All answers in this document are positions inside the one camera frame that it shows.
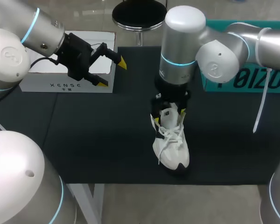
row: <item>teal box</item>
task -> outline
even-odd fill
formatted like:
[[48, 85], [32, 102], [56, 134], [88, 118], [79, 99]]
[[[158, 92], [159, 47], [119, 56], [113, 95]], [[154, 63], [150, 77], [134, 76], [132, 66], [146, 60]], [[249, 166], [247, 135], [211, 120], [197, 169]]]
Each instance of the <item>teal box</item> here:
[[[280, 29], [280, 21], [236, 21], [236, 20], [209, 20], [207, 25], [218, 31], [225, 31], [226, 28], [235, 22], [245, 22], [257, 27], [270, 27]], [[224, 84], [214, 83], [201, 73], [203, 88], [212, 92], [262, 92], [266, 80], [266, 68], [255, 64], [245, 64], [237, 75]], [[280, 93], [280, 71], [273, 70], [268, 85], [268, 92]]]

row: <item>white box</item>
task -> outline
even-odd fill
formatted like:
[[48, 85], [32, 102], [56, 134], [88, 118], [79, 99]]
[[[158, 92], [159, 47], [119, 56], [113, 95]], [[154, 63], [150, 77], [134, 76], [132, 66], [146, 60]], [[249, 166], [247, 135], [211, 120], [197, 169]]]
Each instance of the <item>white box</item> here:
[[[117, 51], [115, 33], [96, 31], [66, 31], [67, 34], [82, 38], [89, 44], [106, 43], [108, 48]], [[31, 63], [42, 55], [28, 49]], [[20, 83], [23, 92], [97, 92], [112, 93], [116, 65], [105, 56], [100, 57], [89, 69], [89, 72], [101, 76], [109, 82], [108, 87], [94, 86], [82, 79], [76, 81], [67, 76], [67, 68], [61, 64], [55, 65], [49, 60], [38, 62]]]

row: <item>yellow fingertip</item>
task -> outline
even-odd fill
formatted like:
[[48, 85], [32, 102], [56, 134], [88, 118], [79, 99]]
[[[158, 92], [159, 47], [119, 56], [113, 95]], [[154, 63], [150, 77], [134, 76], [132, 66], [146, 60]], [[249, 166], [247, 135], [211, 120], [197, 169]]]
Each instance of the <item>yellow fingertip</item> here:
[[103, 84], [103, 83], [98, 83], [98, 86], [108, 87], [107, 85], [105, 85], [105, 84]]
[[124, 68], [125, 70], [127, 70], [126, 68], [126, 62], [125, 60], [123, 60], [123, 57], [121, 56], [121, 62], [118, 64], [121, 68]]

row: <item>stool leg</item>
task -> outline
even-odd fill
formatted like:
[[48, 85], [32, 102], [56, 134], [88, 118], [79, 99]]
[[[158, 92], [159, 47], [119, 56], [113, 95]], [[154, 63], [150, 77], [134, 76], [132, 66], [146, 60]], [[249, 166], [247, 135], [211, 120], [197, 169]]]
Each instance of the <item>stool leg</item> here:
[[143, 32], [136, 32], [136, 46], [143, 46]]

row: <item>white robot cap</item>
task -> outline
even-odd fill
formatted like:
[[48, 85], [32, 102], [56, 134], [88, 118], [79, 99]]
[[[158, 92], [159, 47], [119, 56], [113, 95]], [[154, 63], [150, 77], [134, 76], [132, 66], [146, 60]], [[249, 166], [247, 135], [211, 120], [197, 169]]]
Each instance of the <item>white robot cap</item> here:
[[191, 6], [177, 6], [170, 9], [165, 22], [171, 29], [184, 33], [195, 33], [206, 26], [203, 12]]

